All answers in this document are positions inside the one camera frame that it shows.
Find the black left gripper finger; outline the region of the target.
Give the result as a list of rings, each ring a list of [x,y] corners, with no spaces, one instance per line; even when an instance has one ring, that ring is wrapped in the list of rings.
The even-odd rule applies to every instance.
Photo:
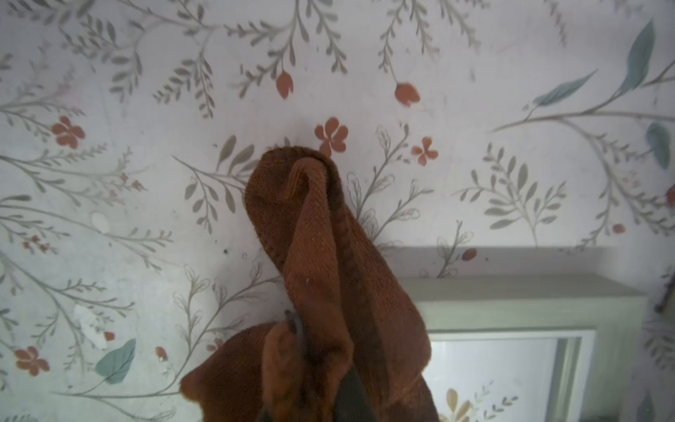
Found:
[[[285,311],[285,317],[296,335],[302,357],[309,358],[309,343],[304,335],[302,319],[293,311]],[[333,420],[336,422],[376,422],[374,410],[369,404],[367,392],[355,367],[343,378],[337,391]]]

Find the brown cloth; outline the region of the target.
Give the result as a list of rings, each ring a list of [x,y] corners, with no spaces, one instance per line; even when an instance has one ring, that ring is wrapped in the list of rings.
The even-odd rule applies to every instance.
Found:
[[[303,147],[268,151],[245,206],[302,319],[309,358],[286,318],[240,332],[181,381],[204,420],[334,421],[352,367],[376,421],[437,420],[423,318],[347,207],[332,160]]]

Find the green picture frame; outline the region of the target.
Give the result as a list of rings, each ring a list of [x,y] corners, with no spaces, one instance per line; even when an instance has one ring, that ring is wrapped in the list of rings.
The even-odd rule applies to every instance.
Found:
[[[407,279],[442,421],[623,421],[646,305],[597,275]]]

